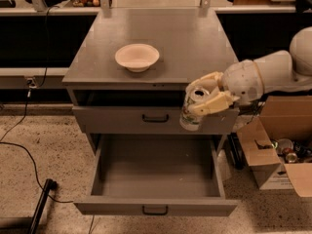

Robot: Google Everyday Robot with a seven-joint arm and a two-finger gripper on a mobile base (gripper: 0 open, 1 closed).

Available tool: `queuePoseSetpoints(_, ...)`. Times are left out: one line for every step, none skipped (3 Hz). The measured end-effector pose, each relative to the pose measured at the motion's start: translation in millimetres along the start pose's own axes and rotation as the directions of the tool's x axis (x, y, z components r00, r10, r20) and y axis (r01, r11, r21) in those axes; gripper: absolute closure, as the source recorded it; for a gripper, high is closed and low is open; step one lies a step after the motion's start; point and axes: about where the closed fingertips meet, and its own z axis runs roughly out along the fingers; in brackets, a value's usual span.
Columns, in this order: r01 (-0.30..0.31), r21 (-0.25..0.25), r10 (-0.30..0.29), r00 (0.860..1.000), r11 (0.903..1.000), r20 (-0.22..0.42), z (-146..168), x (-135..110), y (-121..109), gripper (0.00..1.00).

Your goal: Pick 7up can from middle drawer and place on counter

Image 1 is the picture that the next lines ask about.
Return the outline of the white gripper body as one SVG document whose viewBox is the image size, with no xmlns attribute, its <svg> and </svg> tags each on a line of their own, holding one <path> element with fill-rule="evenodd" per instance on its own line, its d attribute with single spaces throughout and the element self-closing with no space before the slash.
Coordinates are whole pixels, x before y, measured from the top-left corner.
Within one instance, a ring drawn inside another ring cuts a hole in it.
<svg viewBox="0 0 312 234">
<path fill-rule="evenodd" d="M 254 61 L 243 60 L 229 66 L 221 78 L 223 88 L 229 91 L 240 104 L 261 98 L 264 85 Z"/>
</svg>

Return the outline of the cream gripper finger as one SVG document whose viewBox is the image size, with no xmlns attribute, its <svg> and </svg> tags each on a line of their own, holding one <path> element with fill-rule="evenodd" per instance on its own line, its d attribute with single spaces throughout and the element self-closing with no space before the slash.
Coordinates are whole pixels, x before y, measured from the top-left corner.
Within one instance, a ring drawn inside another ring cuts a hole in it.
<svg viewBox="0 0 312 234">
<path fill-rule="evenodd" d="M 188 96 L 195 95 L 196 97 L 216 96 L 221 92 L 222 72 L 213 72 L 202 76 L 199 79 L 191 82 L 185 89 Z"/>
<path fill-rule="evenodd" d="M 229 91 L 217 92 L 213 98 L 190 105 L 189 111 L 198 116 L 215 114 L 227 110 L 238 99 L 239 97 L 232 95 Z"/>
</svg>

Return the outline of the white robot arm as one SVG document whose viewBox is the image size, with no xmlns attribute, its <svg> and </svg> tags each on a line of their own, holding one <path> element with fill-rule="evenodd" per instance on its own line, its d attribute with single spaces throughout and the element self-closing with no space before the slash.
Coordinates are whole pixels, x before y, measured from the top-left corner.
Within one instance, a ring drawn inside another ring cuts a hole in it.
<svg viewBox="0 0 312 234">
<path fill-rule="evenodd" d="M 183 110 L 206 116 L 246 104 L 271 92 L 300 92 L 312 87 L 312 27 L 298 31 L 290 48 L 245 59 L 223 72 L 207 74 L 186 87 Z"/>
</svg>

